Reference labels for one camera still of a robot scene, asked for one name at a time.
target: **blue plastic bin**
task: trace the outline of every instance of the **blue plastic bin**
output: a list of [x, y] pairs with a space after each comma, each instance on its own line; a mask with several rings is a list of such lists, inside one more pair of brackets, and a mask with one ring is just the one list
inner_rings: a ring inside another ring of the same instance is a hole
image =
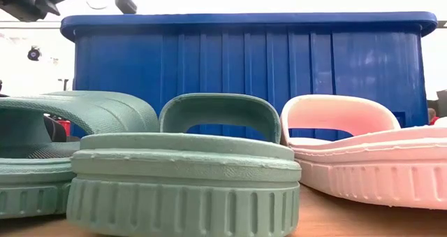
[[[75, 89], [132, 94], [157, 112], [189, 92], [259, 96], [279, 113], [297, 95], [343, 94], [378, 101], [412, 127], [427, 124], [420, 38], [436, 27], [425, 12], [95, 15], [67, 17], [61, 32], [76, 44]], [[220, 125], [194, 132], [256, 137]]]

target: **slide sandal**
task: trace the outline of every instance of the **slide sandal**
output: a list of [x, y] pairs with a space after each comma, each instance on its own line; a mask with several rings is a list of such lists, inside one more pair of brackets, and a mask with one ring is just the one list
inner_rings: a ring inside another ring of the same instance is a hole
[[434, 122], [435, 126], [439, 126], [439, 127], [447, 127], [447, 117], [441, 117], [438, 120], [436, 120], [436, 122]]
[[[7, 96], [5, 94], [0, 94], [0, 98], [1, 97], [9, 97], [9, 96]], [[45, 127], [47, 128], [48, 135], [50, 135], [52, 142], [63, 143], [68, 140], [67, 134], [70, 134], [70, 133], [67, 133], [64, 126], [60, 122], [52, 119], [51, 117], [44, 115], [43, 123], [45, 124]]]
[[[298, 222], [300, 167], [279, 144], [276, 110], [241, 94], [184, 94], [163, 133], [86, 136], [72, 158], [68, 221], [113, 236], [285, 236]], [[269, 142], [183, 134], [251, 126]]]
[[112, 92], [57, 92], [0, 98], [0, 219], [65, 213], [80, 142], [53, 143], [43, 114], [58, 115], [87, 134], [159, 131], [152, 107]]
[[[376, 102], [349, 96], [305, 95], [286, 103], [282, 143], [295, 152], [301, 183], [353, 201], [447, 209], [447, 128], [401, 129]], [[290, 138], [289, 129], [338, 129], [331, 142]]]

